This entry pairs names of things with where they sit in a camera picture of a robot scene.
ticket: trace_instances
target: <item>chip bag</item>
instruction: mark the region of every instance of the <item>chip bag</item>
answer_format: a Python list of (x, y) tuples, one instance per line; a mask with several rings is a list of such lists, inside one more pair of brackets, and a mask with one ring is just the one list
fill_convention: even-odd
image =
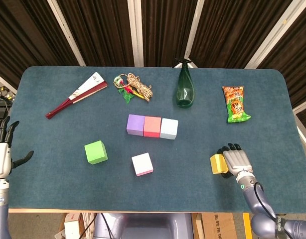
[(228, 123), (242, 122), (249, 120), (251, 116), (244, 112), (244, 87), (243, 86), (222, 86), (227, 112)]

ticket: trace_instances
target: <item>twine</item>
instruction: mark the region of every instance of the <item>twine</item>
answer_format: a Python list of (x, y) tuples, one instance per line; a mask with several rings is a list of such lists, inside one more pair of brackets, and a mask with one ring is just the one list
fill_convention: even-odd
[(119, 76), (126, 76), (128, 84), (125, 85), (125, 86), (118, 86), (116, 83), (114, 83), (114, 85), (117, 88), (121, 89), (121, 88), (124, 88), (126, 86), (132, 86), (132, 87), (136, 88), (136, 90), (139, 94), (144, 96), (144, 99), (147, 102), (150, 101), (150, 98), (153, 96), (153, 92), (151, 91), (152, 85), (149, 85), (149, 87), (147, 87), (142, 82), (140, 82), (140, 77), (139, 76), (135, 76), (132, 73), (129, 73), (127, 75), (126, 74), (120, 74)]

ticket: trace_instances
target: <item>white cube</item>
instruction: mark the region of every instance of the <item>white cube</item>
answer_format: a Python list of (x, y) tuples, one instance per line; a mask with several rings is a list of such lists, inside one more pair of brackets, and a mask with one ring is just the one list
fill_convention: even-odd
[(137, 176), (153, 172), (153, 166), (149, 153), (132, 157), (132, 162)]
[(175, 139), (177, 135), (178, 120), (162, 119), (159, 137), (167, 139)]

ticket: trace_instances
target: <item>table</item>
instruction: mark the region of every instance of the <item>table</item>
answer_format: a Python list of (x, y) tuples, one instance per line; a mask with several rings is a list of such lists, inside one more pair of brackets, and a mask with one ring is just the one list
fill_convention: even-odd
[[(12, 157), (33, 158), (10, 175), (10, 211), (248, 212), (234, 178), (211, 173), (209, 157), (229, 142), (246, 151), (254, 174), (278, 213), (306, 213), (306, 158), (282, 75), (276, 70), (189, 69), (195, 102), (175, 104), (180, 69), (39, 66), (28, 68), (12, 107)], [(94, 72), (109, 87), (52, 119), (62, 103)], [(127, 105), (113, 85), (133, 72), (152, 84), (153, 97)], [(245, 89), (252, 118), (227, 123), (221, 87)], [(179, 120), (175, 140), (128, 135), (129, 114)], [(109, 160), (87, 162), (84, 145), (102, 140)], [(131, 157), (149, 152), (154, 172), (135, 175)]]

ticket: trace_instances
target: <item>green glass bottle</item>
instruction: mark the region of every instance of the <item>green glass bottle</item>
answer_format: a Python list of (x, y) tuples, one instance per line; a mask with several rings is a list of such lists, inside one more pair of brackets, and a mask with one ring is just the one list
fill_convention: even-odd
[(191, 61), (183, 59), (180, 62), (182, 63), (182, 70), (178, 78), (176, 104), (181, 108), (188, 108), (192, 106), (195, 98), (195, 90), (187, 65)]

